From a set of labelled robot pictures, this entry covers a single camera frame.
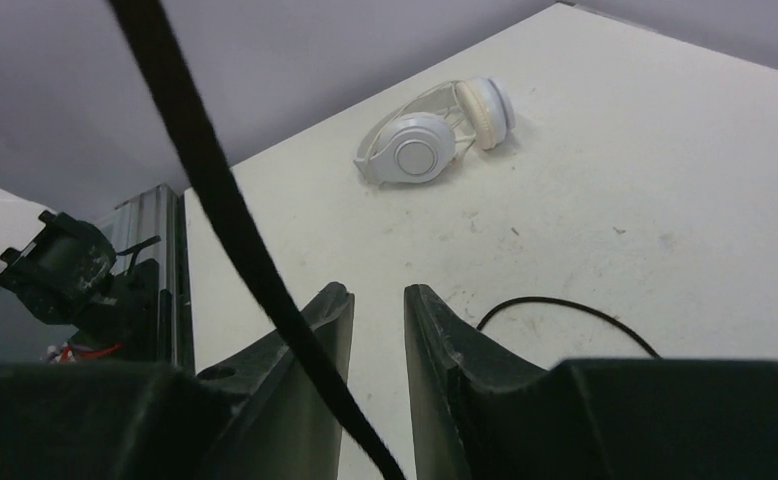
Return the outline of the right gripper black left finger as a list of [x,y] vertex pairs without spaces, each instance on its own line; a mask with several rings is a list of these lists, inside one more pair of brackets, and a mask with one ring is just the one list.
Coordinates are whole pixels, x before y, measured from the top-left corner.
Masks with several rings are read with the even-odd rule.
[[277,332],[197,377],[235,402],[199,478],[337,477],[342,428]]

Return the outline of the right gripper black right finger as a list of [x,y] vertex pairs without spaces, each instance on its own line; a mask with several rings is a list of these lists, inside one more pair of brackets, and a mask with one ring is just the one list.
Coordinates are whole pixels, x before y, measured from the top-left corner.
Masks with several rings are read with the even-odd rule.
[[549,371],[461,319],[428,285],[404,290],[420,479],[552,479]]

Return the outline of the white wired headphones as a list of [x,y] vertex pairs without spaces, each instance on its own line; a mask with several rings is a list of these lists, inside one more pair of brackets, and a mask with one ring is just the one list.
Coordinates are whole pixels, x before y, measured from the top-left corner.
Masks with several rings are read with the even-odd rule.
[[493,77],[449,80],[374,125],[353,164],[374,185],[427,183],[470,147],[498,147],[515,126],[512,100],[501,82]]

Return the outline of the black and white headphones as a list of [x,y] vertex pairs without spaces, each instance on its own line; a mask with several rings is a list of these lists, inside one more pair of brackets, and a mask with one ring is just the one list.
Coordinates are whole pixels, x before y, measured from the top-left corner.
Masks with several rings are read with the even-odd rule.
[[109,6],[190,185],[233,267],[304,367],[341,427],[385,478],[402,478],[398,462],[297,311],[226,165],[222,147],[164,7],[158,1],[112,1]]

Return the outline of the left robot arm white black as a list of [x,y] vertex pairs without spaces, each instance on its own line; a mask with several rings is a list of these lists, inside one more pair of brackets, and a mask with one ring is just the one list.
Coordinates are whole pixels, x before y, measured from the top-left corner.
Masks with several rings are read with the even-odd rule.
[[0,188],[0,288],[42,323],[77,330],[49,363],[159,359],[158,264],[138,257],[160,240],[118,251],[95,225]]

